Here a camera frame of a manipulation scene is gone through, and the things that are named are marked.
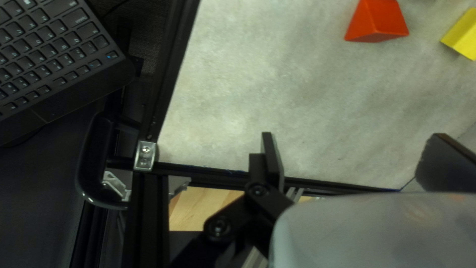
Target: black handle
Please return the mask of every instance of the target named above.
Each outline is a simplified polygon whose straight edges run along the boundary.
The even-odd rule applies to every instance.
[[[138,133],[139,128],[139,122],[118,115],[99,113],[94,117],[83,143],[75,177],[76,189],[91,204],[108,209],[127,209],[128,203],[105,187],[102,179],[114,130]]]

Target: key label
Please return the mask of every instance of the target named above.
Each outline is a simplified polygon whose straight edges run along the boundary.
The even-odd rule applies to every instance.
[[[75,20],[74,22],[75,22],[76,24],[80,24],[81,22],[83,22],[83,21],[85,21],[85,20],[87,20],[87,19],[88,19],[88,17],[84,16],[84,17],[81,17],[81,18]]]

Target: wooden floor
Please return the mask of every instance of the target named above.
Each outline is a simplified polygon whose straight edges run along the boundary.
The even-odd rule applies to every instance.
[[[202,231],[205,220],[243,195],[243,191],[189,187],[169,206],[171,231]],[[303,196],[299,202],[311,200]]]

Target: yellow block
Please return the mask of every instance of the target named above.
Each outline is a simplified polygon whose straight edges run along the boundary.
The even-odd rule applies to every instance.
[[[441,42],[470,60],[476,60],[476,8],[470,8]]]

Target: keyboard key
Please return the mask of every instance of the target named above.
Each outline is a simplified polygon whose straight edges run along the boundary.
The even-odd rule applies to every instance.
[[[44,62],[46,60],[46,57],[43,56],[43,54],[41,54],[41,52],[39,51],[35,51],[33,52],[32,54],[30,54],[30,59],[34,62],[34,63],[41,63],[41,62]]]
[[[84,75],[89,73],[89,68],[86,65],[84,65],[76,69],[76,71],[78,72],[79,75]]]
[[[54,0],[45,5],[45,11],[52,17],[56,17],[70,8],[78,5],[75,0]]]
[[[81,46],[81,49],[83,49],[83,51],[86,52],[86,54],[88,55],[98,51],[98,49],[91,42],[83,44]]]
[[[46,45],[42,48],[40,48],[41,53],[46,55],[48,58],[54,57],[58,55],[58,52],[52,45]]]
[[[18,16],[24,12],[23,8],[21,8],[15,1],[5,3],[3,7],[7,10],[8,13],[10,13],[10,15],[13,16]]]
[[[43,78],[45,78],[45,77],[51,75],[51,71],[48,70],[48,68],[46,68],[45,65],[42,65],[42,66],[36,68],[35,71],[36,71],[36,73],[37,73],[39,76],[41,76],[41,77],[43,77]]]
[[[75,48],[75,49],[71,50],[70,53],[71,53],[71,57],[74,60],[77,60],[77,61],[86,57],[86,55],[84,54],[84,52],[80,48]]]
[[[25,79],[23,79],[22,77],[19,77],[19,78],[15,78],[13,79],[12,83],[18,87],[18,89],[24,89],[26,88],[27,86],[30,85],[30,83],[28,83]]]
[[[63,66],[61,66],[61,64],[57,60],[50,61],[46,64],[46,66],[53,72],[57,72],[63,69]]]
[[[31,13],[31,17],[33,18],[34,21],[36,21],[38,24],[43,24],[47,21],[50,20],[48,15],[42,10],[42,9],[37,9]]]
[[[88,23],[84,26],[81,26],[76,30],[76,33],[82,39],[87,39],[87,38],[95,35],[98,32],[99,32],[99,29],[92,22],[90,22],[90,23]]]
[[[8,95],[5,92],[0,90],[0,100],[5,99],[6,97],[8,97]]]
[[[5,69],[0,69],[0,81],[7,81],[8,79],[11,78],[11,74],[7,72]]]
[[[41,80],[41,78],[37,76],[36,73],[33,71],[26,73],[24,77],[25,77],[25,80],[28,81],[28,83],[30,84],[34,84]]]
[[[36,6],[35,0],[19,0],[20,5],[25,8],[25,9],[30,9],[34,6]]]
[[[10,15],[5,12],[3,8],[0,8],[0,24],[9,21],[11,19]]]
[[[46,94],[51,91],[51,89],[48,86],[42,86],[39,89],[36,90],[40,95]]]
[[[21,97],[16,99],[13,103],[15,103],[16,106],[22,106],[28,103],[28,100],[25,97]]]
[[[111,52],[106,54],[106,58],[108,58],[110,60],[114,60],[118,57],[119,57],[119,55],[115,51],[111,51]]]
[[[20,53],[26,53],[26,52],[31,50],[30,45],[28,45],[28,43],[26,43],[25,40],[23,40],[23,39],[20,39],[20,40],[14,42],[13,47],[16,50],[18,50],[18,52],[20,52]]]
[[[8,43],[12,40],[12,36],[7,33],[4,29],[0,29],[0,42],[2,44]]]
[[[5,55],[5,57],[7,57],[9,60],[15,59],[16,57],[20,56],[20,53],[12,46],[2,48],[1,53]]]
[[[88,63],[88,66],[91,69],[96,69],[96,68],[102,66],[102,63],[99,60],[95,60],[95,61],[92,61],[92,62]]]
[[[60,57],[58,57],[58,61],[63,66],[69,66],[74,63],[74,60],[68,54],[63,54]]]
[[[13,76],[23,72],[23,69],[21,69],[20,66],[18,66],[18,64],[14,62],[5,66],[5,69],[7,70],[7,72],[11,73],[11,75]]]
[[[0,54],[0,65],[6,63],[8,60],[7,58],[5,58],[5,56],[3,56],[2,54]]]
[[[53,41],[53,46],[56,48],[58,51],[65,51],[66,49],[69,48],[68,43],[64,41],[63,38],[60,38],[58,40]]]
[[[36,33],[43,40],[50,40],[51,38],[55,37],[55,34],[53,33],[53,31],[50,28],[48,28],[48,26],[45,26],[41,29],[38,29],[38,31]]]
[[[62,85],[66,84],[66,80],[62,77],[56,79],[56,80],[53,80],[53,86],[55,87],[61,87]]]
[[[11,35],[17,37],[25,33],[25,31],[18,25],[16,22],[12,22],[5,26],[5,29],[7,32],[9,32]]]
[[[79,38],[79,36],[75,32],[68,33],[64,36],[64,39],[66,39],[66,42],[68,42],[68,44],[70,44],[71,46],[74,46],[81,42],[81,38]]]
[[[24,70],[27,70],[27,69],[35,66],[35,64],[28,57],[23,57],[23,58],[17,60],[17,63]]]
[[[5,85],[1,86],[0,89],[3,90],[4,92],[6,92],[7,94],[10,94],[10,95],[18,92],[18,88],[16,88],[11,83],[6,83]]]
[[[5,113],[8,113],[8,112],[11,112],[11,111],[15,110],[16,108],[17,108],[17,106],[14,103],[9,103],[9,104],[4,105],[3,107],[1,107],[0,112],[5,114]]]
[[[21,17],[18,20],[18,23],[20,24],[21,27],[23,27],[23,29],[25,29],[27,31],[32,30],[36,26],[38,26],[36,24],[36,22],[34,22],[33,19],[30,16]]]
[[[34,100],[36,98],[38,98],[40,95],[38,93],[36,93],[36,91],[32,91],[28,94],[25,95],[25,97],[27,97],[27,99],[29,100]]]
[[[69,72],[64,77],[66,77],[68,81],[72,81],[78,77],[78,74],[76,72]]]
[[[25,36],[25,40],[28,42],[28,44],[37,47],[41,44],[43,44],[43,40],[34,32]]]
[[[84,12],[83,9],[77,9],[70,14],[63,17],[63,22],[69,28],[72,28],[82,22],[85,22],[89,19],[88,15]]]
[[[53,32],[55,32],[55,34],[64,33],[68,29],[60,20],[52,22],[50,24],[50,27],[53,29]]]
[[[105,48],[109,46],[108,40],[104,37],[104,35],[98,36],[93,39],[94,43],[99,47],[99,48]]]

